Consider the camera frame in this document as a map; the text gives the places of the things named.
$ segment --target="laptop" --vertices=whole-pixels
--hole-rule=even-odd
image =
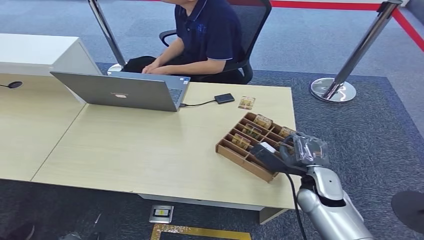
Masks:
[[[177,112],[190,77],[112,72],[110,76],[51,71],[89,104]]]

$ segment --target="wooden tray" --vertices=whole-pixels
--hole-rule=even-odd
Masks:
[[[284,138],[289,136],[291,133],[294,133],[295,131],[288,127],[279,126],[275,123],[272,123],[272,126],[269,129],[265,129],[253,122],[256,116],[256,114],[248,112],[229,131],[229,133],[225,135],[224,138],[218,142],[218,144],[216,144],[215,151],[221,154],[222,156],[228,158],[229,160],[233,161],[234,163],[240,165],[241,167],[245,168],[254,175],[260,177],[261,179],[270,182],[277,176],[278,172],[271,172],[267,170],[266,166],[255,156],[253,156],[249,151],[253,148],[254,145],[262,142],[266,142],[278,150],[281,144],[284,145],[284,143],[282,143]],[[255,139],[242,132],[246,124],[250,124],[262,130],[262,133],[258,139]],[[282,129],[284,129],[285,131],[282,136],[280,136],[279,133]],[[242,137],[250,140],[250,145],[247,147],[246,150],[232,143],[235,134],[239,134]],[[293,151],[292,145],[285,145],[288,146],[289,152]],[[277,156],[280,156],[280,152],[278,151],[275,154]]]

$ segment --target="hand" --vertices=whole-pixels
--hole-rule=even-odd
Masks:
[[[159,64],[159,61],[156,59],[154,62],[152,62],[150,65],[147,65],[143,70],[141,71],[142,74],[149,74],[150,71],[159,68],[161,65]]]
[[[171,66],[161,66],[158,68],[155,68],[149,72],[147,72],[148,74],[156,74],[156,75],[171,75]]]

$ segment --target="navy polo shirt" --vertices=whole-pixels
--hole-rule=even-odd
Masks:
[[[242,59],[242,30],[239,18],[227,0],[198,0],[190,16],[175,7],[176,34],[184,42],[184,59],[189,63]]]

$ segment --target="shirt sleeve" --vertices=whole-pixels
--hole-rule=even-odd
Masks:
[[[228,19],[212,19],[207,29],[206,57],[212,60],[231,60],[233,28]]]
[[[183,26],[181,26],[181,19],[180,19],[180,6],[179,5],[176,5],[175,6],[175,12],[174,12],[174,15],[175,15],[175,28],[176,28],[176,35],[178,36],[178,37],[180,37],[181,38],[181,31],[182,31],[182,27]]]

